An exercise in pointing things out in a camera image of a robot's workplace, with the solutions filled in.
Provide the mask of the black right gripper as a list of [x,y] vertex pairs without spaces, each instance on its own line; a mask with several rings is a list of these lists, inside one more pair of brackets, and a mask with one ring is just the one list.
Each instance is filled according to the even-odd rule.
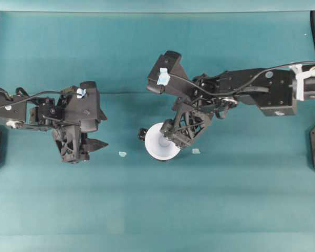
[[[176,102],[172,109],[176,115],[174,119],[167,119],[163,122],[161,133],[180,149],[191,146],[212,123],[213,114],[211,112],[205,113],[200,107],[186,102]],[[145,141],[146,133],[147,129],[139,129],[140,141]]]

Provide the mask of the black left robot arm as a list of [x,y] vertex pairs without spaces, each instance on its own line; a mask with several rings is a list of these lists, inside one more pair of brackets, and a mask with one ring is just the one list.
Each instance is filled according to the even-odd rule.
[[107,147],[107,143],[88,137],[106,120],[94,81],[35,95],[29,95],[22,87],[12,95],[0,88],[0,125],[17,130],[51,131],[63,162],[88,161],[91,152]]

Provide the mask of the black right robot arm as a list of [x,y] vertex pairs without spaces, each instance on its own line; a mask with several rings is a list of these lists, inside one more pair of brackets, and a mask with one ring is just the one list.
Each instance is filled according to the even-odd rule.
[[266,116],[297,113],[297,102],[315,98],[315,61],[271,68],[202,74],[189,80],[180,64],[154,65],[148,75],[148,91],[176,96],[173,119],[158,128],[162,136],[184,149],[211,125],[224,119],[240,103],[256,105]]

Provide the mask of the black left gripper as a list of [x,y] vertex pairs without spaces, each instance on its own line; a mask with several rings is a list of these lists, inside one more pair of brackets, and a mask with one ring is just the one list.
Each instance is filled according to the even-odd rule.
[[88,135],[82,133],[81,128],[75,125],[53,129],[51,134],[61,160],[66,163],[89,161],[89,152],[97,151],[109,145],[98,139],[88,139]]

